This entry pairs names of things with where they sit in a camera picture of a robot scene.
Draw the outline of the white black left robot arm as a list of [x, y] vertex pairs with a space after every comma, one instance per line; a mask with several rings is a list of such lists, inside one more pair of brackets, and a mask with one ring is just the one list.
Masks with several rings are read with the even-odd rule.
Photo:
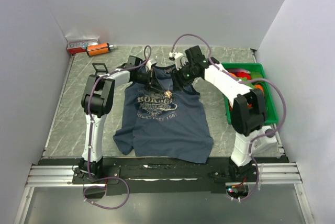
[[130, 82], [152, 84], [152, 68], [156, 64], [156, 59], [150, 60], [147, 57], [142, 60], [130, 56], [116, 70], [110, 73], [96, 71], [88, 77], [81, 100], [86, 118], [86, 138], [79, 169], [85, 171], [85, 177], [91, 183], [100, 182], [104, 176], [103, 131], [107, 115], [113, 106], [115, 88]]

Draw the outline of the blue sleeveless shirt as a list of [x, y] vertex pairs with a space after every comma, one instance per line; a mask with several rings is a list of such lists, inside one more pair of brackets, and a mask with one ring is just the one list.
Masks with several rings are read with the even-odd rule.
[[[132, 83], [125, 89], [121, 129], [113, 136], [119, 151], [136, 156], [168, 156], [203, 164], [214, 140], [210, 135], [200, 94], [192, 85], [173, 89], [174, 65], [154, 67], [161, 92]], [[173, 96], [167, 98], [165, 91]]]

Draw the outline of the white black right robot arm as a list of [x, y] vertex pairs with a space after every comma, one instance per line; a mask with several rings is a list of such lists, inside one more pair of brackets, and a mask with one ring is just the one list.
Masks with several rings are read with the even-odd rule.
[[201, 77], [229, 100], [236, 137], [228, 171], [232, 180], [241, 181], [251, 171], [252, 156], [274, 143], [270, 128], [264, 125], [267, 111], [263, 92], [233, 77], [216, 59], [205, 57], [199, 46], [184, 53], [171, 51], [169, 58], [175, 62], [173, 77], [178, 87], [186, 87]]

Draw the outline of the gold brooch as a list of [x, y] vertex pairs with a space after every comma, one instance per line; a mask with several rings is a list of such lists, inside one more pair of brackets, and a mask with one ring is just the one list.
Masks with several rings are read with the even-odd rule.
[[167, 98], [171, 98], [173, 96], [173, 93], [171, 91], [165, 91], [164, 96]]

